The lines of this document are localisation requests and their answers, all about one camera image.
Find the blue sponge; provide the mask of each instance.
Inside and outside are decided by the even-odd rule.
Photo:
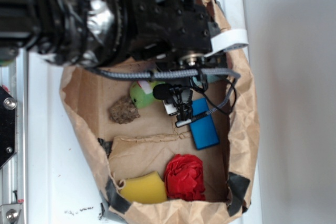
[[[197,115],[208,110],[209,107],[205,98],[193,101],[193,115]],[[191,123],[190,128],[198,150],[219,144],[219,138],[211,115]]]

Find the paper bag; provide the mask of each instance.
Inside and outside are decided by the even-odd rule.
[[[206,6],[222,31],[230,29],[215,0],[197,1]],[[176,128],[174,117],[166,114],[161,102],[140,109],[140,118],[131,123],[112,122],[108,108],[128,94],[130,82],[112,81],[81,68],[64,69],[60,96],[106,211],[129,224],[218,224],[233,221],[249,208],[259,144],[256,90],[243,51],[231,51],[227,59],[229,67],[242,76],[236,84],[236,105],[229,117],[219,112],[212,115],[221,143],[201,151],[193,144],[189,126]],[[110,69],[143,71],[149,64],[128,60]],[[214,103],[220,103],[225,93],[224,81],[212,83],[208,91]],[[99,138],[113,141],[109,159]],[[120,180],[153,171],[158,171],[162,178],[167,162],[175,154],[187,153],[203,161],[206,201],[177,199],[140,204],[128,202],[120,195]]]

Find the cable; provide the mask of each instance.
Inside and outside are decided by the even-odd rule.
[[[231,105],[231,108],[229,109],[228,112],[225,112],[224,110],[222,110],[221,108],[219,108],[217,105],[215,105],[210,99],[209,97],[205,94],[205,93],[202,93],[202,95],[204,96],[204,98],[208,101],[208,103],[211,104],[212,107],[216,108],[219,112],[223,113],[224,115],[230,115],[231,112],[233,111],[233,108],[236,104],[236,101],[237,101],[237,90],[235,88],[235,86],[233,85],[232,82],[230,82],[229,80],[226,80],[227,83],[230,84],[230,88],[232,88],[233,92],[234,92],[234,95],[235,95],[235,100],[233,101],[233,104]]]
[[[230,81],[227,80],[227,81],[230,83],[230,88],[229,88],[229,90],[228,90],[228,92],[227,92],[227,94],[226,94],[226,96],[225,96],[225,98],[224,98],[224,101],[221,102],[221,103],[220,103],[219,105],[217,105],[217,106],[216,106],[212,101],[210,101],[210,99],[209,99],[204,93],[202,93],[202,95],[204,95],[204,98],[205,98],[205,99],[206,99],[212,106],[214,106],[214,107],[213,107],[212,109],[208,110],[208,111],[205,111],[205,112],[203,112],[203,113],[197,114],[197,115],[191,117],[190,119],[188,119],[188,120],[186,120],[186,121],[178,121],[178,122],[176,122],[176,123],[175,123],[176,127],[182,127],[182,126],[185,126],[185,125],[190,124],[190,123],[192,123],[192,122],[195,122],[195,121],[197,121],[197,120],[199,120],[199,119],[202,119],[202,118],[204,118],[204,117],[206,117],[206,116],[208,116],[208,115],[211,115],[212,113],[214,113],[214,112],[216,112],[216,111],[218,111],[218,110],[222,111],[222,112],[223,112],[224,114],[226,114],[226,115],[230,114],[230,113],[232,112],[233,107],[235,106],[235,104],[236,104],[236,100],[237,100],[237,91],[236,91],[236,89],[235,89],[235,84],[237,83],[238,78],[235,77],[235,79],[233,80],[233,82],[230,82]],[[234,103],[232,104],[232,107],[231,107],[231,109],[229,110],[229,113],[227,114],[226,112],[224,112],[223,110],[221,110],[221,108],[222,108],[223,106],[225,106],[225,105],[227,104],[227,102],[230,100],[230,96],[231,96],[232,91],[234,91],[234,93],[235,93],[235,101],[234,101]]]
[[[166,80],[177,80],[193,76],[198,76],[199,71],[196,69],[186,69],[177,71],[167,71],[167,72],[138,72],[138,73],[118,73],[109,72],[101,70],[99,68],[86,68],[86,70],[98,74],[100,76],[106,77],[112,80],[121,81],[166,81]],[[202,73],[205,75],[217,75],[217,76],[233,76],[235,79],[240,78],[240,74],[232,71],[228,68],[204,68],[201,69]]]

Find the crumpled paper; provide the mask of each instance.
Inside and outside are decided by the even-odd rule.
[[[186,201],[205,200],[203,162],[195,155],[177,154],[164,172],[167,196]]]

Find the white surface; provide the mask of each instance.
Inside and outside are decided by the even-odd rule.
[[[264,224],[336,222],[336,0],[244,0]]]
[[[232,27],[245,29],[242,0],[220,1]],[[101,198],[59,98],[62,69],[29,59],[28,224],[117,223],[98,220]],[[253,204],[236,223],[262,223],[258,172]]]

